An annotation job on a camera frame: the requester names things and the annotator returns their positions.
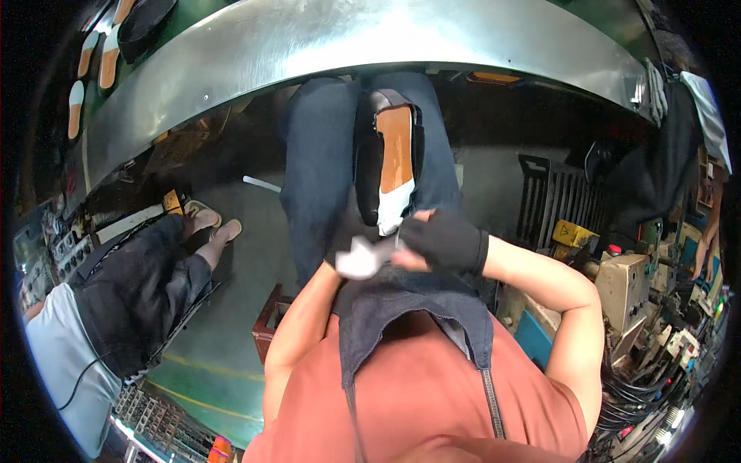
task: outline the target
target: white shirt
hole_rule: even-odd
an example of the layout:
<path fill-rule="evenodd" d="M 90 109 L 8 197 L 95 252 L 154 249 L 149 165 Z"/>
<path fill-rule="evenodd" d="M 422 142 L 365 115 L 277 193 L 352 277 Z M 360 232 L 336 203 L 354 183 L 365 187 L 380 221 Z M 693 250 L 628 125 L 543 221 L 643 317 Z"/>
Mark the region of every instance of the white shirt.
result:
<path fill-rule="evenodd" d="M 733 173 L 731 158 L 728 156 L 728 140 L 725 137 L 723 120 L 720 118 L 718 103 L 708 81 L 693 73 L 682 71 L 679 80 L 684 82 L 695 101 L 697 115 L 700 117 L 705 149 L 708 154 L 725 162 L 728 173 Z"/>
<path fill-rule="evenodd" d="M 44 308 L 26 326 L 26 337 L 36 366 L 55 407 L 69 400 L 80 373 L 98 358 L 93 350 L 72 288 L 55 287 Z M 121 393 L 121 380 L 98 360 L 80 380 L 72 402 L 60 412 L 82 450 L 96 458 L 108 434 L 108 416 Z"/>

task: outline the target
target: glove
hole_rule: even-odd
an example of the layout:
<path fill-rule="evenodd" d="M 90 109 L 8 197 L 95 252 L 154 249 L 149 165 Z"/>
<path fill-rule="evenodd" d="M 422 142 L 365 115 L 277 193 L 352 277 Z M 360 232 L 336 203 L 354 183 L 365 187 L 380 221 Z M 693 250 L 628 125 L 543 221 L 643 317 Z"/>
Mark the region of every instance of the glove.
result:
<path fill-rule="evenodd" d="M 488 233 L 447 210 L 434 211 L 428 221 L 407 217 L 399 238 L 433 270 L 481 275 L 489 251 Z"/>
<path fill-rule="evenodd" d="M 325 262 L 335 267 L 337 252 L 349 252 L 350 243 L 353 241 L 354 236 L 364 236 L 371 243 L 375 243 L 381 239 L 377 226 L 369 227 L 363 222 L 358 208 L 355 187 L 352 186 L 348 194 L 348 205 L 337 223 L 332 241 L 325 254 Z"/>

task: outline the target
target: yellow floor line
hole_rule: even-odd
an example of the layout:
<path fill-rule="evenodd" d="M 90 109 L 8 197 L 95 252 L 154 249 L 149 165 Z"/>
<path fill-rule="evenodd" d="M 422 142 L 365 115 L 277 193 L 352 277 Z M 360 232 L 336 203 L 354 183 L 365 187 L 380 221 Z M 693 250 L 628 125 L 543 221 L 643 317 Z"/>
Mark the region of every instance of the yellow floor line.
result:
<path fill-rule="evenodd" d="M 191 399 L 190 397 L 183 396 L 182 394 L 177 393 L 174 390 L 167 389 L 165 386 L 161 386 L 160 384 L 157 384 L 155 382 L 152 382 L 152 381 L 149 381 L 149 380 L 147 380 L 147 382 L 149 382 L 149 384 L 151 384 L 151 385 L 153 385 L 155 387 L 158 387 L 158 388 L 162 389 L 164 392 L 169 393 L 169 394 L 172 394 L 173 396 L 177 397 L 178 399 L 183 399 L 186 402 L 190 402 L 191 404 L 196 404 L 196 405 L 198 405 L 200 407 L 207 408 L 209 410 L 214 410 L 214 411 L 217 411 L 217 412 L 226 413 L 227 415 L 236 416 L 237 418 L 248 419 L 248 420 L 251 420 L 251 421 L 254 421 L 254 422 L 260 422 L 260 423 L 264 422 L 262 419 L 255 418 L 254 416 L 242 415 L 241 413 L 233 412 L 231 410 L 224 410 L 223 408 L 219 408 L 219 407 L 216 407 L 216 406 L 211 405 L 211 404 L 205 404 L 205 403 L 200 402 L 200 401 L 197 401 L 195 399 Z"/>
<path fill-rule="evenodd" d="M 189 362 L 188 360 L 183 359 L 182 357 L 170 355 L 168 353 L 164 354 L 162 357 L 164 357 L 167 360 L 171 360 L 173 362 L 185 365 L 186 367 L 197 368 L 199 370 L 206 370 L 206 371 L 210 371 L 211 373 L 218 373 L 219 375 L 236 376 L 238 378 L 252 379 L 253 381 L 262 381 L 262 382 L 265 381 L 265 375 L 258 375 L 255 373 L 250 373 L 249 371 L 238 371 L 238 370 L 232 370 L 226 367 L 218 367 L 216 365 L 211 365 L 211 364 Z"/>

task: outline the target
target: metal radiator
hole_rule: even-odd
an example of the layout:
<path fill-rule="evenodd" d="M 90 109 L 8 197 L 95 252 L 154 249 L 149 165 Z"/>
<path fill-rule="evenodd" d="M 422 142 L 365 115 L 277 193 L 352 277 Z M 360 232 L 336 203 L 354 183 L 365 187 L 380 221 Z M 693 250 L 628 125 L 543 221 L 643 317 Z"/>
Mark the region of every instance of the metal radiator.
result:
<path fill-rule="evenodd" d="M 589 185 L 584 170 L 536 156 L 519 155 L 524 182 L 517 238 L 535 250 L 549 248 L 561 219 L 598 233 L 604 219 L 602 190 Z"/>

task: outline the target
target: orange t-shirt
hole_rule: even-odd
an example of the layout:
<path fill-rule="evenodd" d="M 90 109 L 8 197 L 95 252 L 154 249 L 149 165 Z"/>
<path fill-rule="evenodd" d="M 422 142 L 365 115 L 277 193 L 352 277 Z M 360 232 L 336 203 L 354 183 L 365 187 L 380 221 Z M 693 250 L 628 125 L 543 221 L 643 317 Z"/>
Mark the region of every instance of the orange t-shirt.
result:
<path fill-rule="evenodd" d="M 427 313 L 406 337 L 384 333 L 357 373 L 360 438 L 369 462 L 386 462 L 431 436 L 494 437 L 481 373 Z M 491 376 L 507 439 L 577 459 L 587 446 L 584 414 L 494 318 Z M 278 416 L 243 462 L 351 462 L 353 429 L 340 386 L 338 318 L 293 369 Z"/>

